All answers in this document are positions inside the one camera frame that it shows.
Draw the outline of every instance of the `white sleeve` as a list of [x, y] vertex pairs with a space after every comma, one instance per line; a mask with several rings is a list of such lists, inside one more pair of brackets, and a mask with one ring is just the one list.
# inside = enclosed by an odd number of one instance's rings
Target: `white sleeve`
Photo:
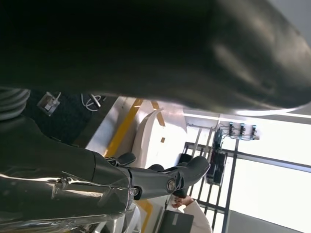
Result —
[[188, 205], [183, 211], [185, 214], [194, 217], [191, 233], [212, 233], [211, 225], [196, 201]]

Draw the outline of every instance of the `black mat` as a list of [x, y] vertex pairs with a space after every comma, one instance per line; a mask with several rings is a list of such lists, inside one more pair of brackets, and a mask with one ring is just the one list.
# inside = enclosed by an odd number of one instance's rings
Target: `black mat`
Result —
[[81, 102], [81, 95], [62, 93], [60, 104], [48, 116], [37, 107], [45, 92], [32, 91], [23, 115], [30, 117], [46, 136], [54, 137], [63, 143], [72, 144], [91, 120], [94, 112], [88, 111]]

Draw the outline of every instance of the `person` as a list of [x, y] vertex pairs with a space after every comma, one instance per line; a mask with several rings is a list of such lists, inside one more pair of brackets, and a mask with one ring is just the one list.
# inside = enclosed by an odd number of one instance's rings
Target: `person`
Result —
[[185, 214], [192, 215], [194, 217], [190, 233], [212, 233], [210, 223], [196, 200], [189, 196], [185, 198], [176, 197], [175, 203], [171, 206], [179, 208], [182, 205], [186, 206], [186, 208], [183, 209]]

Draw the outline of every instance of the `coiled cable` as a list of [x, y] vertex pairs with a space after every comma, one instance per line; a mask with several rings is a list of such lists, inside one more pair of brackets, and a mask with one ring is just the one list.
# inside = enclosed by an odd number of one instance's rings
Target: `coiled cable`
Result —
[[0, 87], [0, 121], [21, 114], [29, 96], [29, 90]]
[[[94, 96], [97, 101], [100, 101], [101, 99], [101, 96]], [[94, 102], [92, 102], [91, 99], [88, 99], [86, 103], [85, 103], [83, 94], [81, 94], [81, 102], [82, 102], [82, 105], [87, 108], [88, 111], [91, 112], [97, 112], [98, 109], [91, 109], [90, 106], [94, 105]]]

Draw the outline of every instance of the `person's hand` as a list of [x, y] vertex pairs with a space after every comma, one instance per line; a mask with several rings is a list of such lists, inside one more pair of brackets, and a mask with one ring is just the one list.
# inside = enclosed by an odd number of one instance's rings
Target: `person's hand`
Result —
[[175, 198], [176, 204], [172, 204], [171, 206], [173, 206], [174, 208], [179, 208], [182, 205], [188, 206], [188, 205], [192, 203], [193, 201], [195, 201], [195, 200], [193, 200], [190, 196], [186, 196], [185, 198]]

